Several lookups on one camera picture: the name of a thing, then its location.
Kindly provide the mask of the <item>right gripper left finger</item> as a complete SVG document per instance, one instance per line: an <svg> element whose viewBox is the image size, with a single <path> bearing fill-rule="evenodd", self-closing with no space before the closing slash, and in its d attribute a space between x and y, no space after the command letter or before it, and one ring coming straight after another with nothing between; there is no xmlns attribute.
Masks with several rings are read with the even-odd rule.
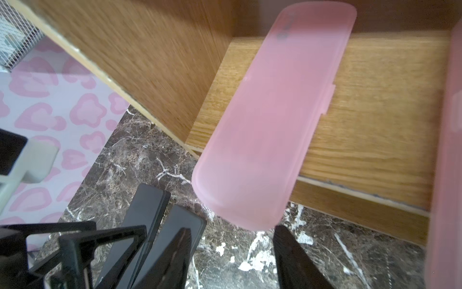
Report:
<svg viewBox="0 0 462 289"><path fill-rule="evenodd" d="M191 230L181 228L134 289L184 289L191 250Z"/></svg>

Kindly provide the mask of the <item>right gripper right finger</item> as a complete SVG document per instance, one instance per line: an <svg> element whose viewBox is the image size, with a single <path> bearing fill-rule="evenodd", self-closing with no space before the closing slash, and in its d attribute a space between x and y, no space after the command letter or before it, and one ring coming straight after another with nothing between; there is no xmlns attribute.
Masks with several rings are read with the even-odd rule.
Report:
<svg viewBox="0 0 462 289"><path fill-rule="evenodd" d="M287 227L275 227L273 245L280 288L333 289Z"/></svg>

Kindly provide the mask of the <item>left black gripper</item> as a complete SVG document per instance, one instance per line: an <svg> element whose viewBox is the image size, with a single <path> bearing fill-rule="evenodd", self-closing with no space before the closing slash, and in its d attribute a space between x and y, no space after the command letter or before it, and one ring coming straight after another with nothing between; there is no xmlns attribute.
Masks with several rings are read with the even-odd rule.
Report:
<svg viewBox="0 0 462 289"><path fill-rule="evenodd" d="M114 243L117 228L97 230L93 221L34 223L1 226L1 288L42 289L45 275L61 265L50 278L53 289L90 289L91 262L98 247ZM33 267L28 266L26 239L30 235L58 233L59 248Z"/></svg>

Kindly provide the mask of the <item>pink pencil case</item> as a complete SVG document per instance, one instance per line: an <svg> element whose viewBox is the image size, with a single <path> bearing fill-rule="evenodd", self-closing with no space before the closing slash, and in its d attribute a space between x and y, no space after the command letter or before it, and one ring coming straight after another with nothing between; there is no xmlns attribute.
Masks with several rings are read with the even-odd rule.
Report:
<svg viewBox="0 0 462 289"><path fill-rule="evenodd" d="M279 13L192 173L216 215L250 231L280 222L356 18L353 5L334 1Z"/></svg>
<svg viewBox="0 0 462 289"><path fill-rule="evenodd" d="M430 227L428 289L462 286L462 23L451 32Z"/></svg>

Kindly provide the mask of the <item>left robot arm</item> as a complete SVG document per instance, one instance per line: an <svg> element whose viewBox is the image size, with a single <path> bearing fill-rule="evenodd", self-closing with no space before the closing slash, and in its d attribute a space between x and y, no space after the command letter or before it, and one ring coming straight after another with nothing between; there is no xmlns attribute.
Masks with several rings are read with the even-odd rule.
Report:
<svg viewBox="0 0 462 289"><path fill-rule="evenodd" d="M44 180L58 148L1 130L1 207L4 208L21 183ZM61 233L59 248L34 267L28 266L26 239L30 235ZM97 230L93 221L33 223L1 226L1 288L42 289L45 275L58 264L61 271L51 277L53 289L90 289L91 262L98 247L130 239L132 242L97 285L115 289L146 239L143 225Z"/></svg>

